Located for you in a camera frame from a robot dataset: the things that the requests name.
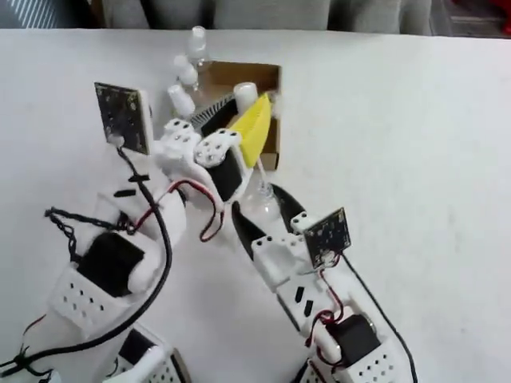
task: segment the white table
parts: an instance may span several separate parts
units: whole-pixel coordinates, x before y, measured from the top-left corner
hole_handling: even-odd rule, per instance
[[[0,31],[0,360],[68,258],[43,211],[92,207],[104,140],[93,82],[147,89],[160,124],[169,62],[186,36]],[[283,66],[273,180],[318,214],[346,207],[347,255],[408,341],[420,381],[508,381],[511,42],[209,37],[216,59]],[[195,235],[176,248],[143,323],[179,347],[196,382],[289,381],[303,339],[246,255]]]

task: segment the cardboard box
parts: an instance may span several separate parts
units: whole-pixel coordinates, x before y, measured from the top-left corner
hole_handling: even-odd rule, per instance
[[[278,65],[214,61],[209,70],[201,74],[200,82],[208,97],[220,98],[232,92],[240,82],[254,82],[259,94],[267,91],[280,92]],[[276,170],[279,166],[280,121],[272,117],[261,161],[264,169]]]

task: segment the yellow wedge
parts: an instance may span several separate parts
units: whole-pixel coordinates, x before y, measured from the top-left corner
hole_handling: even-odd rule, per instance
[[[271,121],[271,102],[268,95],[263,96],[241,116],[230,129],[242,136],[240,149],[248,168],[256,165],[263,151]]]

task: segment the circuit board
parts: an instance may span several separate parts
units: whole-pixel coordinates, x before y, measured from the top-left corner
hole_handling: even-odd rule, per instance
[[[344,207],[314,223],[303,232],[314,268],[324,263],[325,255],[341,254],[351,245]]]
[[[149,154],[141,93],[136,89],[95,82],[97,103],[107,140],[121,136],[125,148]]]

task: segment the black wire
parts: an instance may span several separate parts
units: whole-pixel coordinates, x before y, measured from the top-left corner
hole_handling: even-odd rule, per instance
[[[165,264],[163,273],[161,275],[160,280],[158,281],[156,287],[154,288],[151,295],[147,298],[147,300],[142,304],[142,306],[128,319],[126,319],[124,322],[122,322],[119,326],[114,328],[113,330],[110,330],[108,333],[101,335],[99,338],[93,339],[88,342],[80,343],[78,345],[71,345],[66,347],[57,347],[54,349],[46,349],[43,351],[39,351],[38,353],[34,353],[28,357],[21,358],[20,361],[17,362],[18,365],[15,367],[12,367],[8,369],[7,371],[4,371],[0,374],[0,377],[9,377],[15,373],[18,373],[22,371],[25,367],[30,365],[31,363],[34,363],[44,357],[51,357],[53,355],[60,355],[64,353],[76,353],[78,351],[84,351],[86,349],[92,349],[93,347],[96,347],[98,345],[102,345],[112,339],[114,339],[117,335],[122,334],[124,331],[126,331],[133,323],[137,321],[138,318],[142,316],[145,311],[153,304],[156,297],[160,293],[161,289],[163,288],[168,273],[170,272],[170,268],[172,266],[172,247],[170,244],[170,238],[168,237],[167,227],[165,226],[165,221],[161,215],[160,209],[158,208],[156,202],[154,201],[153,196],[151,195],[151,192],[147,189],[147,187],[143,184],[143,181],[140,178],[140,175],[138,174],[137,170],[135,169],[133,163],[131,160],[126,156],[126,154],[123,152],[121,148],[117,150],[119,156],[126,162],[126,164],[130,167],[130,169],[133,172],[133,175],[135,176],[135,179],[137,180],[138,187],[140,188],[142,194],[144,195],[145,199],[149,203],[149,206],[153,210],[153,214],[156,217],[156,221],[158,222],[158,226],[161,230],[161,235],[163,239],[163,244],[165,248]]]
[[[412,379],[413,379],[414,383],[418,383],[417,372],[415,371],[414,357],[412,356],[412,353],[410,352],[410,349],[408,348],[408,345],[406,344],[404,338],[401,336],[401,334],[398,332],[398,330],[392,324],[390,319],[386,316],[386,314],[383,311],[382,307],[380,306],[380,304],[378,303],[378,301],[376,300],[374,295],[370,292],[369,288],[367,287],[366,283],[363,281],[362,277],[358,274],[357,270],[355,270],[353,265],[351,265],[351,263],[348,260],[348,258],[344,255],[344,253],[341,253],[341,256],[343,257],[344,262],[346,262],[347,266],[350,268],[351,272],[355,275],[355,277],[358,279],[358,281],[360,282],[360,284],[362,285],[364,290],[367,292],[367,294],[369,295],[369,297],[373,301],[374,305],[376,306],[376,308],[378,309],[380,314],[383,316],[383,319],[385,319],[386,324],[389,325],[390,329],[392,330],[392,332],[394,333],[396,338],[401,343],[402,348],[405,350],[406,356],[408,357],[408,360],[410,361],[410,371],[412,373]]]
[[[119,368],[119,358],[118,357],[115,358],[115,361],[113,362],[113,364],[115,365],[115,367],[113,367],[113,371],[111,373],[109,373],[106,377],[112,377],[117,372],[117,369]]]
[[[107,221],[103,221],[101,219],[97,218],[91,218],[87,217],[85,215],[76,214],[76,213],[69,213],[68,211],[57,209],[55,207],[51,207],[50,209],[45,211],[45,217],[50,218],[50,221],[55,223],[57,225],[57,228],[64,233],[64,235],[69,240],[68,242],[68,250],[70,255],[71,262],[80,262],[80,256],[77,254],[77,238],[74,234],[74,227],[63,223],[61,219],[58,218],[58,216],[67,218],[67,219],[73,219],[78,222],[83,223],[90,223],[96,227],[102,227],[106,230],[111,231],[126,231],[128,234],[133,234],[134,227],[129,222],[120,222],[120,223],[110,223]]]

